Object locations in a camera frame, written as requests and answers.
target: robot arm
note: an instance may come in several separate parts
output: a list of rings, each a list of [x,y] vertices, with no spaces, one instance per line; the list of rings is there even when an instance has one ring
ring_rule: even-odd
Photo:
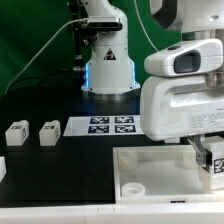
[[[183,41],[149,56],[145,60],[148,73],[179,77],[209,73],[222,66],[222,34],[208,35],[223,29],[223,1],[150,0],[150,6],[154,20],[164,29],[181,31]]]
[[[108,0],[80,0],[88,14],[86,30],[95,32],[91,41],[92,56],[86,64],[85,96],[117,100],[134,95],[134,62],[128,56],[126,15]]]
[[[164,29],[181,31],[182,41],[145,60],[154,76],[142,88],[142,130],[156,141],[188,137],[203,183],[223,188],[215,164],[224,160],[224,140],[204,135],[224,130],[224,2],[157,1],[150,0],[152,17]]]

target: green backdrop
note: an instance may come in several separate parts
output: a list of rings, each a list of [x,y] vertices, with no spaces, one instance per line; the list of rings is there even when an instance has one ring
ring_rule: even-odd
[[[128,16],[129,55],[136,62],[137,81],[142,84],[149,76],[144,71],[144,59],[155,51],[141,30],[133,0],[110,0],[110,2]],[[137,3],[146,30],[158,49],[179,41],[179,33],[162,30],[152,21],[149,16],[148,0],[137,0]],[[63,24],[70,21],[70,12],[66,0],[1,0],[0,21],[0,96],[2,96],[13,77]],[[23,77],[43,76],[58,69],[72,68],[73,50],[72,36],[65,30]]]

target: white cube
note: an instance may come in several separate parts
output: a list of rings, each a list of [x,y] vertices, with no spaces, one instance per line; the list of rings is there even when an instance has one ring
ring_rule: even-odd
[[[7,146],[21,146],[29,136],[27,121],[14,122],[5,132]]]
[[[61,135],[59,121],[46,122],[39,132],[41,146],[55,146]]]
[[[5,174],[6,174],[5,158],[0,157],[0,182],[4,178]]]

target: black tabletop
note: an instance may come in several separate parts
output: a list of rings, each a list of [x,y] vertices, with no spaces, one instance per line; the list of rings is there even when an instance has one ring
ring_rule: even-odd
[[[7,165],[0,207],[113,204],[113,147],[154,144],[144,135],[61,136],[55,147],[39,143],[47,121],[59,120],[63,134],[70,116],[138,115],[139,97],[105,102],[67,87],[19,88],[0,99],[0,108],[0,156]],[[7,147],[5,131],[21,120],[29,122],[29,138]]]

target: warning label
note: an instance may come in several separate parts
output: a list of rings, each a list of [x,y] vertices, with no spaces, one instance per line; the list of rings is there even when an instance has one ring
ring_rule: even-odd
[[[117,60],[111,48],[108,50],[107,54],[105,55],[104,60],[106,61]]]
[[[213,113],[191,116],[192,129],[219,128],[224,129],[224,113]]]

